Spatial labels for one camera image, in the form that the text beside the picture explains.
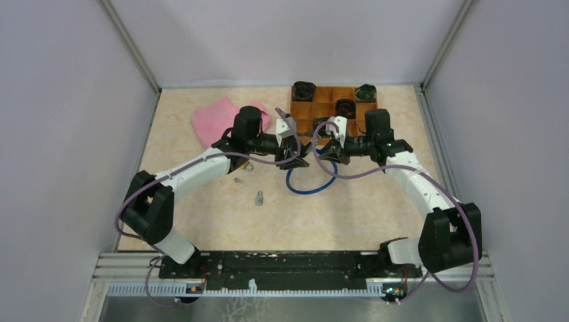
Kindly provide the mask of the grey combination lock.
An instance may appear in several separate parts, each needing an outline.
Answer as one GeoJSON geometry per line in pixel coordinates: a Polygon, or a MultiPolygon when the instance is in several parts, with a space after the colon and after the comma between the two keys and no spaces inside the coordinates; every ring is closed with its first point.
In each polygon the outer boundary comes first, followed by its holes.
{"type": "Polygon", "coordinates": [[[254,199],[254,204],[257,206],[262,206],[264,202],[264,195],[262,191],[258,191],[256,193],[255,199],[254,199]]]}

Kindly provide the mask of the brass padlock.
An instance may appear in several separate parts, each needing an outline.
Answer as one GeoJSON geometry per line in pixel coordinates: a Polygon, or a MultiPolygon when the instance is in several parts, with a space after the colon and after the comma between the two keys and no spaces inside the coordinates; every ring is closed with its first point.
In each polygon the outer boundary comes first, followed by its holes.
{"type": "Polygon", "coordinates": [[[245,171],[247,171],[247,172],[251,172],[251,171],[253,171],[253,169],[254,169],[254,165],[253,165],[253,163],[251,163],[251,162],[246,162],[245,164],[243,164],[243,165],[241,166],[241,169],[242,169],[242,170],[245,170],[245,171]]]}

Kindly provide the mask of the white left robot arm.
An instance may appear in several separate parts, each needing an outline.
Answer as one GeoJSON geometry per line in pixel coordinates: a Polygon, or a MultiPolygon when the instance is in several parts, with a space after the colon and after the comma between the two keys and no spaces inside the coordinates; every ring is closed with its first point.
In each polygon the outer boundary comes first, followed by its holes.
{"type": "Polygon", "coordinates": [[[281,170],[308,167],[305,160],[311,146],[302,144],[291,115],[277,111],[274,134],[262,130],[262,112],[254,106],[242,107],[231,127],[210,148],[180,166],[158,174],[143,170],[130,183],[115,223],[123,223],[132,232],[129,237],[146,242],[173,260],[177,272],[186,278],[201,269],[199,250],[174,228],[175,203],[202,185],[232,173],[247,161],[273,165],[281,170]]]}

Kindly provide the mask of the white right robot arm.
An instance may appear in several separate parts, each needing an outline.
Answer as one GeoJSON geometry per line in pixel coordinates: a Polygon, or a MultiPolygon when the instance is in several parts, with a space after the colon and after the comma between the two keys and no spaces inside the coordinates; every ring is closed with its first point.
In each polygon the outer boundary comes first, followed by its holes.
{"type": "Polygon", "coordinates": [[[380,245],[378,269],[396,276],[405,264],[436,273],[482,258],[481,213],[474,203],[461,203],[422,167],[412,147],[395,139],[386,109],[364,114],[366,132],[348,135],[345,117],[330,117],[314,132],[330,136],[320,160],[349,164],[352,157],[369,157],[397,182],[423,218],[419,237],[400,237],[380,245]]]}

